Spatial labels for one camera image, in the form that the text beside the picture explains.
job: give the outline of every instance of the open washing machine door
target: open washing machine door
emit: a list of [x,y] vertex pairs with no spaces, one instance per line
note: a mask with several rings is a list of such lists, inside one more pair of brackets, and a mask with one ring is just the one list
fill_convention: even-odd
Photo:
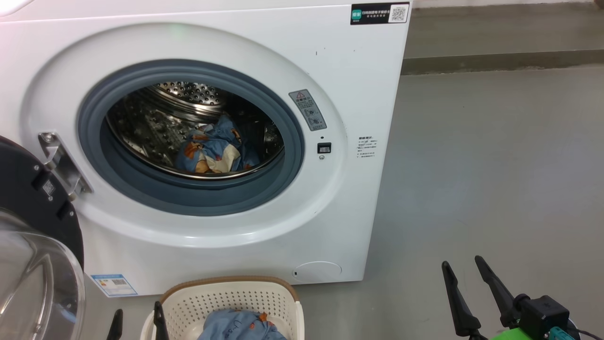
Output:
[[78,339],[82,233],[69,195],[37,158],[0,137],[0,334]]

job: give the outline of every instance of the blue cloth in basket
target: blue cloth in basket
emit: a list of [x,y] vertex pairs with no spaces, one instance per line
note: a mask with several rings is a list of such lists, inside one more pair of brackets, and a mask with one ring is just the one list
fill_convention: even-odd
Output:
[[286,340],[266,314],[249,310],[216,310],[205,320],[198,340]]

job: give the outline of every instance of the stainless steel drum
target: stainless steel drum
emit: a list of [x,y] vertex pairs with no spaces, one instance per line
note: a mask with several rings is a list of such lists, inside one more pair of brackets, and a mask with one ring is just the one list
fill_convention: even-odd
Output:
[[[260,164],[220,174],[176,169],[176,156],[189,132],[217,122],[223,114],[254,145]],[[201,83],[164,82],[132,92],[109,110],[107,121],[116,138],[144,163],[196,180],[245,176],[270,164],[283,150],[281,135],[266,114],[241,97]]]

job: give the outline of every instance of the warning label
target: warning label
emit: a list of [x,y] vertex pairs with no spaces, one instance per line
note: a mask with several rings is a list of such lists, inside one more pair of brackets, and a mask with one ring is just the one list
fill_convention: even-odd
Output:
[[377,147],[378,141],[377,139],[373,139],[373,136],[359,137],[359,143],[356,147],[356,158],[375,157]]
[[323,115],[308,90],[290,92],[289,97],[296,103],[311,131],[327,129]]

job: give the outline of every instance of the white washing machine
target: white washing machine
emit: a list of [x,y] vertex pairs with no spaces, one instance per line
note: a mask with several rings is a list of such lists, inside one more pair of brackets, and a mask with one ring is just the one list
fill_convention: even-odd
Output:
[[[46,167],[0,155],[24,183],[2,208],[68,245],[107,296],[363,279],[409,2],[4,6],[0,135]],[[220,131],[234,142],[208,153]]]

